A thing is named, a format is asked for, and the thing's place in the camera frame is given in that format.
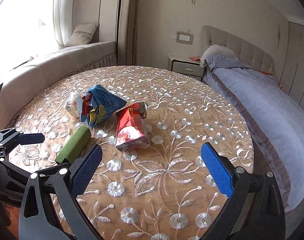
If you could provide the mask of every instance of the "upholstered headboard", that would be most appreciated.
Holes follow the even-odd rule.
[[[203,26],[201,30],[202,51],[213,44],[233,50],[240,61],[252,66],[254,70],[270,73],[273,71],[273,59],[262,49],[225,31],[211,26]]]

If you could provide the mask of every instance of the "beige sofa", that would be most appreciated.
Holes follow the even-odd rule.
[[[116,42],[67,47],[8,72],[0,78],[0,130],[12,127],[21,109],[56,81],[90,69],[115,66]]]

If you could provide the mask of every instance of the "crumpled chip bag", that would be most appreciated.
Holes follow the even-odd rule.
[[[116,145],[121,152],[133,148],[146,149],[150,146],[143,119],[146,118],[147,104],[138,102],[116,113]]]
[[[117,110],[126,105],[126,101],[112,95],[101,85],[96,85],[86,91],[82,97],[80,121],[89,126],[104,122]]]

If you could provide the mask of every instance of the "red packaging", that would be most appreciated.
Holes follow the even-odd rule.
[[[143,119],[146,117],[147,104],[138,102],[116,113],[116,145],[121,152],[133,148],[146,149],[150,141]]]

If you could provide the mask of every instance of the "embroidered tablecloth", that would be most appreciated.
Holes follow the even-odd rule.
[[[77,200],[105,239],[195,239],[213,222],[226,198],[200,157],[203,143],[234,166],[253,170],[253,146],[244,119],[223,96],[201,82],[167,70],[104,67],[60,80],[36,96],[15,125],[42,132],[45,142],[18,146],[9,159],[34,172],[55,157],[79,126],[63,108],[70,93],[100,84],[128,104],[145,101],[151,146],[121,153],[115,148],[116,116],[91,128],[103,160]],[[71,233],[55,196],[63,228]]]

